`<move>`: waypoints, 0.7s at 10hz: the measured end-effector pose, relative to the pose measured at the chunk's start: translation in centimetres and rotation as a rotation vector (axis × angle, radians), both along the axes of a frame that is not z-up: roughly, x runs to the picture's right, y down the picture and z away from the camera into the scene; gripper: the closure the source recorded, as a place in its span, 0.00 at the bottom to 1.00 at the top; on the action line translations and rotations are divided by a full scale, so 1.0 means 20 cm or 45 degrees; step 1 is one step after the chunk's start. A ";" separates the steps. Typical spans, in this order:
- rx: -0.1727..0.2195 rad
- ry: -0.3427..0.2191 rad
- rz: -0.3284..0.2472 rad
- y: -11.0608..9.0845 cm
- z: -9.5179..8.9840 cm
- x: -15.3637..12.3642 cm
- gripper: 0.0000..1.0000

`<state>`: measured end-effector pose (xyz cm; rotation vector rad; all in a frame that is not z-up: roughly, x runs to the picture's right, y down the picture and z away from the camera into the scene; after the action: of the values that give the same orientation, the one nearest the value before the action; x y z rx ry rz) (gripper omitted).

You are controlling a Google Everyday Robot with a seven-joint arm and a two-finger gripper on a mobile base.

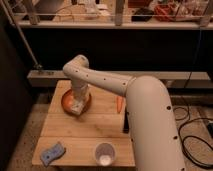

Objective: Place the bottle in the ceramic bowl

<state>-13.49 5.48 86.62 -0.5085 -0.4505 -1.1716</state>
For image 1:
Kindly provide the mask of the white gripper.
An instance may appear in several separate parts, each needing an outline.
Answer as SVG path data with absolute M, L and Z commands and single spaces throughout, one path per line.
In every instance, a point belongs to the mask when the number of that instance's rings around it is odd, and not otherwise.
M 86 107 L 87 98 L 85 96 L 73 97 L 71 112 L 74 115 L 81 115 Z

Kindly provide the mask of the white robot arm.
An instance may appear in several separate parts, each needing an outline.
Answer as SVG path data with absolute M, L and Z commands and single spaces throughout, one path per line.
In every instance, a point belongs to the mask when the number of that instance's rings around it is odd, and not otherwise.
M 75 115 L 83 113 L 89 85 L 126 99 L 137 171 L 186 171 L 170 96 L 158 78 L 93 70 L 83 55 L 67 62 L 63 73 L 71 80 Z

